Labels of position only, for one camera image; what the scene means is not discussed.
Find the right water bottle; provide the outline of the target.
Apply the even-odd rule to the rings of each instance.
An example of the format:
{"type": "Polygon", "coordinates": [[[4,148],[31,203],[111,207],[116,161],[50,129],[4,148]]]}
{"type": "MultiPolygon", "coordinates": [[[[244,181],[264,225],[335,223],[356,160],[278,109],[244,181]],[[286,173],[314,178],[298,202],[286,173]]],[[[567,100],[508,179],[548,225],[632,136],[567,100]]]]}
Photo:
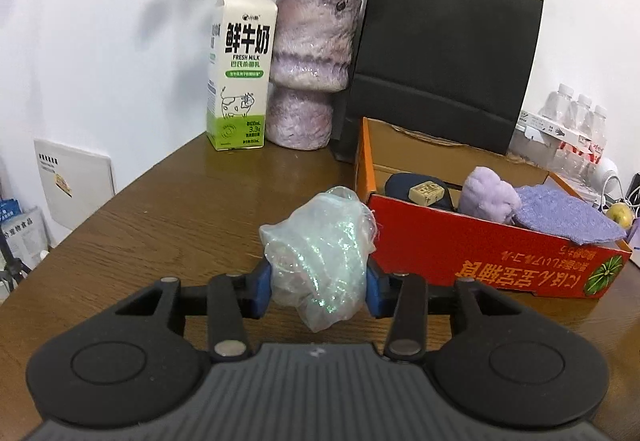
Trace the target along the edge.
{"type": "Polygon", "coordinates": [[[593,167],[599,164],[606,144],[605,129],[608,112],[602,105],[596,105],[582,122],[582,132],[589,138],[589,161],[593,167]]]}

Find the dark navy pouch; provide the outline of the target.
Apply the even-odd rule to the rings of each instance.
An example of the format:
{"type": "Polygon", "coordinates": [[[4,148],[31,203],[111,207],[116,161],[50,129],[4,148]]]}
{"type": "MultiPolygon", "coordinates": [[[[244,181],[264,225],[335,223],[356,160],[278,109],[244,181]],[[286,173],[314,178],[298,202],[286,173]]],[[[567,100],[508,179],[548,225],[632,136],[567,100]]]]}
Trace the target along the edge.
{"type": "Polygon", "coordinates": [[[435,177],[410,174],[410,172],[398,172],[398,174],[393,174],[386,180],[384,193],[388,198],[396,198],[396,200],[410,203],[410,189],[426,181],[433,181],[439,187],[444,189],[444,196],[438,202],[432,204],[432,207],[447,210],[447,212],[453,212],[454,204],[452,204],[450,192],[446,183],[435,177]]]}

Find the rolled lilac fluffy towel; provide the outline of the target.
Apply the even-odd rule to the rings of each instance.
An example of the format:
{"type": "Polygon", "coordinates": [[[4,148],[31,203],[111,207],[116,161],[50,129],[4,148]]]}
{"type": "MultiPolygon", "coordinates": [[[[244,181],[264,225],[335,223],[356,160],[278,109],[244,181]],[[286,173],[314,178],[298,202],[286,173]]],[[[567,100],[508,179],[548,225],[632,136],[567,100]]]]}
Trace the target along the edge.
{"type": "Polygon", "coordinates": [[[493,170],[476,167],[465,179],[458,212],[466,216],[505,224],[522,206],[518,192],[493,170]]]}

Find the purple tissue packet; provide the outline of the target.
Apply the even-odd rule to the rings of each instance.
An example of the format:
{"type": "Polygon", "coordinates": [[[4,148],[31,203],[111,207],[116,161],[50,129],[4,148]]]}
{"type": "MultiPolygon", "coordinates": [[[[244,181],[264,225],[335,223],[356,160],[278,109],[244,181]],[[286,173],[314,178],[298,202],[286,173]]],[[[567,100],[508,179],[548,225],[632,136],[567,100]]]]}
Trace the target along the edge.
{"type": "Polygon", "coordinates": [[[634,219],[634,223],[628,231],[626,242],[631,249],[630,261],[640,268],[640,218],[634,219]]]}

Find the water bottle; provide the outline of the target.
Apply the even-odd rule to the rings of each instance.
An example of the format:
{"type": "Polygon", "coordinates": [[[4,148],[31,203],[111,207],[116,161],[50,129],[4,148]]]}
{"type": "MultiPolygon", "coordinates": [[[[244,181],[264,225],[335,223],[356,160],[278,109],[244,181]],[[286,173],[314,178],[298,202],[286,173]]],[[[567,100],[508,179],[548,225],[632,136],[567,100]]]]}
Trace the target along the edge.
{"type": "Polygon", "coordinates": [[[585,94],[579,94],[577,99],[570,101],[570,106],[563,120],[564,127],[578,131],[580,127],[582,127],[582,123],[589,113],[590,108],[591,99],[585,96],[585,94]]]}
{"type": "Polygon", "coordinates": [[[572,102],[574,89],[564,84],[559,84],[558,89],[551,91],[548,94],[544,105],[538,111],[538,114],[548,120],[553,120],[557,123],[562,123],[565,114],[570,108],[570,102],[572,102]]]}
{"type": "Polygon", "coordinates": [[[582,122],[582,132],[589,138],[589,161],[593,167],[599,164],[606,144],[605,129],[608,112],[602,105],[596,105],[582,122]]]}

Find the small white desk fan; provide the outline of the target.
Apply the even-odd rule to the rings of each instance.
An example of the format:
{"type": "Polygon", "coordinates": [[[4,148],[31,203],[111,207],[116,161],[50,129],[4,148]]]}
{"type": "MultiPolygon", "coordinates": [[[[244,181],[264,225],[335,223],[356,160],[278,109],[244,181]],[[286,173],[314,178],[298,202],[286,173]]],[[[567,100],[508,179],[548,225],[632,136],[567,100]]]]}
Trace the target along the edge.
{"type": "Polygon", "coordinates": [[[602,156],[597,163],[588,163],[584,170],[584,180],[593,194],[608,195],[620,185],[618,167],[611,158],[602,156]]]}

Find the small beige patterned block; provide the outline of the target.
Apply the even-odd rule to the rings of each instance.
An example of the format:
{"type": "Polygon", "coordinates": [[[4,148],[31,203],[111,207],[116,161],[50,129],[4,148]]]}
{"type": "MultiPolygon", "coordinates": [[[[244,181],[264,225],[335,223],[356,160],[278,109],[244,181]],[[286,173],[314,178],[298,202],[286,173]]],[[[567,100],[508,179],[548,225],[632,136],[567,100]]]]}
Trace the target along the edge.
{"type": "Polygon", "coordinates": [[[427,207],[440,202],[445,195],[444,187],[432,180],[427,180],[411,187],[408,198],[416,205],[427,207]]]}

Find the white panel leaning on wall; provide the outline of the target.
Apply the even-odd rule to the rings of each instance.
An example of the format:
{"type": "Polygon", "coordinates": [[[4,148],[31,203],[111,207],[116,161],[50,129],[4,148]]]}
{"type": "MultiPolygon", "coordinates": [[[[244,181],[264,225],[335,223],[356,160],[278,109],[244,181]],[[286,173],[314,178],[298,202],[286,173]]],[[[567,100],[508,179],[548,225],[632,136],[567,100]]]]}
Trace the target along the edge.
{"type": "Polygon", "coordinates": [[[51,218],[74,230],[115,195],[111,158],[49,140],[34,149],[51,218]]]}

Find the purple knitted cloth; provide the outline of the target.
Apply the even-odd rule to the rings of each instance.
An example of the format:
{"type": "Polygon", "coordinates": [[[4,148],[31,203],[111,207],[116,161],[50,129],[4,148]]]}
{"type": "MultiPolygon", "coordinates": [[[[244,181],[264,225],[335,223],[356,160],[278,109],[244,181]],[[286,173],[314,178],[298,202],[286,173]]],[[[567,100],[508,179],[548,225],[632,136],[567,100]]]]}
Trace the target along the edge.
{"type": "Polygon", "coordinates": [[[513,220],[528,230],[564,237],[576,245],[612,243],[626,237],[615,221],[561,189],[538,184],[515,192],[522,205],[513,220]]]}

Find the middle water bottle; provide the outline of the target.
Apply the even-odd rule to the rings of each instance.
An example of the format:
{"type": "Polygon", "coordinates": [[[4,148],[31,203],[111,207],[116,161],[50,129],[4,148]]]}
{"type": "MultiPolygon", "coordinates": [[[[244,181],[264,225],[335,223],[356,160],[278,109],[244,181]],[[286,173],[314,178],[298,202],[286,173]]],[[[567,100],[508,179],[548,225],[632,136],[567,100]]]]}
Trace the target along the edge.
{"type": "Polygon", "coordinates": [[[564,127],[578,131],[580,127],[582,127],[582,123],[589,113],[590,108],[591,99],[585,96],[585,94],[579,94],[577,99],[570,101],[570,106],[563,120],[564,127]]]}

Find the left water bottle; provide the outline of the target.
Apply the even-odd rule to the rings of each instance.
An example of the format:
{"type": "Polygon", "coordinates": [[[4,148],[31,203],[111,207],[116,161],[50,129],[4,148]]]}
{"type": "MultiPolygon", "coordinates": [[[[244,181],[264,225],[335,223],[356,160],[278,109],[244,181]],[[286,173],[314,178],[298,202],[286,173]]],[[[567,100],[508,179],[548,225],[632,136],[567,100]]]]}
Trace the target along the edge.
{"type": "Polygon", "coordinates": [[[553,120],[557,123],[562,123],[565,114],[570,108],[570,102],[572,102],[574,89],[564,84],[559,84],[558,89],[551,91],[548,94],[544,105],[538,111],[538,114],[548,120],[553,120]]]}

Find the white green milk carton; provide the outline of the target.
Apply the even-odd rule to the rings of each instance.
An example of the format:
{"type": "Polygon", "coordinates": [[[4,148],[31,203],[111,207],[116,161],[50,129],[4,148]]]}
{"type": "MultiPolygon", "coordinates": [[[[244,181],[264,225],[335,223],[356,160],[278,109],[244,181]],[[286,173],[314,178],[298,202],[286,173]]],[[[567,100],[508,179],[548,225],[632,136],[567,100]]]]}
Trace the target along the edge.
{"type": "Polygon", "coordinates": [[[217,151],[264,145],[273,0],[217,0],[209,41],[206,132],[217,151]]]}

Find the iridescent plastic bag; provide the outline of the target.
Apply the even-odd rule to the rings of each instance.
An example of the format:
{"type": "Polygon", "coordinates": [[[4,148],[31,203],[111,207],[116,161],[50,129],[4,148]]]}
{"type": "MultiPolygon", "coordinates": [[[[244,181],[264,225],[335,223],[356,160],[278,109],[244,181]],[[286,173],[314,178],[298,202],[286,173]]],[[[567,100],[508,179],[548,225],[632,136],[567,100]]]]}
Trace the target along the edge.
{"type": "Polygon", "coordinates": [[[314,195],[279,223],[263,224],[272,298],[295,308],[314,333],[351,319],[366,299],[376,235],[372,210],[342,186],[314,195]]]}

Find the purple textured vase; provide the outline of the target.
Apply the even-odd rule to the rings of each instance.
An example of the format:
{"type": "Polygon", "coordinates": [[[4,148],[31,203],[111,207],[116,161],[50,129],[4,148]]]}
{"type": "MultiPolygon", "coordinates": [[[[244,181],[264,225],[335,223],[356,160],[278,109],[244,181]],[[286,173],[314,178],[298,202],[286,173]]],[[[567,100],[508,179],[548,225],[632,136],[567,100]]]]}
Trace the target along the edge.
{"type": "Polygon", "coordinates": [[[331,138],[333,94],[345,90],[361,0],[277,0],[266,138],[299,151],[331,138]]]}

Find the blue white packages on floor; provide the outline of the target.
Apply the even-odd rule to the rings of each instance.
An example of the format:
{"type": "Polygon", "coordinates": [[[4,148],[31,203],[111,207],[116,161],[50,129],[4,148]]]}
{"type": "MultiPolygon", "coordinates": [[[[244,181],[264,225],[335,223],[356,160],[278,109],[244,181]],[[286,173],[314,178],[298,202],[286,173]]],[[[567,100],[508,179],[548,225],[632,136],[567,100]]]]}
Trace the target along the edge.
{"type": "Polygon", "coordinates": [[[22,210],[17,200],[2,200],[1,227],[13,256],[29,269],[47,256],[50,242],[39,207],[22,210]]]}

